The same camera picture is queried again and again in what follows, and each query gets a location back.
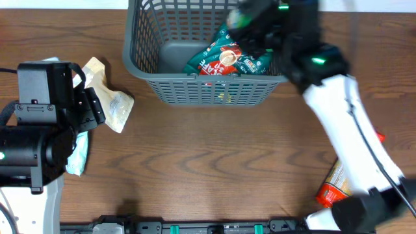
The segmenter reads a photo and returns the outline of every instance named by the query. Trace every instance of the beige package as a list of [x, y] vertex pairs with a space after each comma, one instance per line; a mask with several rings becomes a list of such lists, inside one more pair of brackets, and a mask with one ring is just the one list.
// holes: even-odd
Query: beige package
[[[111, 91], [107, 88], [105, 66], [97, 58], [92, 57], [83, 71], [86, 77], [85, 88], [92, 87], [96, 91], [104, 110], [105, 123], [112, 130], [121, 133], [135, 102], [134, 99], [121, 91]], [[76, 75], [73, 78], [74, 87], [80, 82], [81, 78]]]

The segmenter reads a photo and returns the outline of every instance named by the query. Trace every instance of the wire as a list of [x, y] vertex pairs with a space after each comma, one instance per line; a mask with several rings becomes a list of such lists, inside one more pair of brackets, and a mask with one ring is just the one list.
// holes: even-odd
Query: wire
[[8, 73], [15, 73], [15, 74], [18, 73], [18, 71], [13, 70], [13, 69], [8, 69], [8, 68], [0, 68], [0, 72], [8, 72]]
[[10, 228], [12, 228], [12, 234], [18, 234], [18, 231], [17, 231], [18, 227], [16, 227], [16, 223], [14, 222], [14, 219], [12, 218], [9, 211], [6, 209], [6, 207], [2, 203], [0, 203], [0, 210], [6, 217], [8, 224], [10, 224]]
[[[345, 7], [347, 8], [347, 11], [350, 12], [350, 33], [351, 33], [351, 37], [350, 37], [350, 59], [352, 60], [356, 60], [357, 58], [357, 49], [358, 49], [358, 34], [359, 34], [359, 30], [358, 30], [358, 13], [356, 12], [356, 5], [354, 0], [343, 0]], [[366, 145], [366, 147], [369, 149], [369, 152], [372, 156], [372, 158], [374, 159], [374, 162], [376, 163], [377, 167], [380, 169], [380, 172], [383, 174], [383, 176], [386, 178], [386, 180], [390, 183], [390, 185], [392, 186], [392, 188], [395, 190], [395, 192], [398, 194], [398, 196], [400, 197], [400, 199], [404, 202], [404, 204], [409, 208], [410, 212], [412, 213], [412, 215], [416, 218], [416, 210], [414, 208], [414, 206], [411, 204], [411, 202], [407, 199], [407, 197], [403, 194], [403, 192], [399, 189], [399, 187], [397, 186], [397, 184], [393, 181], [393, 179], [391, 179], [390, 175], [385, 171], [383, 164], [378, 160], [376, 154], [374, 153], [374, 151], [372, 150], [367, 138], [365, 137], [363, 130], [361, 128], [361, 126], [358, 123], [358, 119], [357, 116], [355, 115], [355, 106], [352, 103], [352, 99], [351, 99], [351, 92], [350, 92], [350, 81], [351, 81], [351, 77], [346, 77], [344, 84], [345, 84], [345, 96], [346, 96], [346, 101], [348, 102], [348, 105], [350, 107], [350, 113], [354, 119], [355, 124], [357, 125], [358, 131], [362, 137], [362, 139], [364, 140], [364, 143]]]

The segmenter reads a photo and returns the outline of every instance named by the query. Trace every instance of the light blue package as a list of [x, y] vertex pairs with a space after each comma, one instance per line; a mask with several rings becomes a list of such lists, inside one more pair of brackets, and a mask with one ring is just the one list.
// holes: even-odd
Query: light blue package
[[79, 133], [77, 137], [77, 147], [68, 158], [66, 172], [81, 176], [84, 172], [86, 156], [88, 154], [88, 132]]

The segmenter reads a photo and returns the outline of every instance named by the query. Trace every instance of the wood grain surface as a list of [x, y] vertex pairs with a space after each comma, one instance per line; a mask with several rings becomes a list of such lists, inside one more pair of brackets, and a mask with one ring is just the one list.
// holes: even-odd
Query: wood grain surface
[[[81, 177], [65, 175], [62, 222], [131, 214], [169, 221], [304, 216], [336, 154], [290, 84], [254, 108], [171, 107], [122, 62], [124, 10], [1, 10], [0, 67], [59, 57], [107, 65], [112, 90], [135, 97], [122, 134], [92, 133]], [[360, 14], [354, 75], [385, 147], [416, 176], [416, 15]], [[326, 39], [348, 51], [349, 15], [325, 13]], [[17, 77], [0, 74], [0, 107], [18, 99]], [[406, 216], [380, 233], [415, 233]]]

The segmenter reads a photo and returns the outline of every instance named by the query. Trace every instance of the basket bottom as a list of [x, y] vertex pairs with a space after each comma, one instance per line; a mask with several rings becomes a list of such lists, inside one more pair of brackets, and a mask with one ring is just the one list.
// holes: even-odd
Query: basket bottom
[[199, 41], [167, 42], [159, 50], [157, 73], [182, 73], [187, 62], [208, 46]]

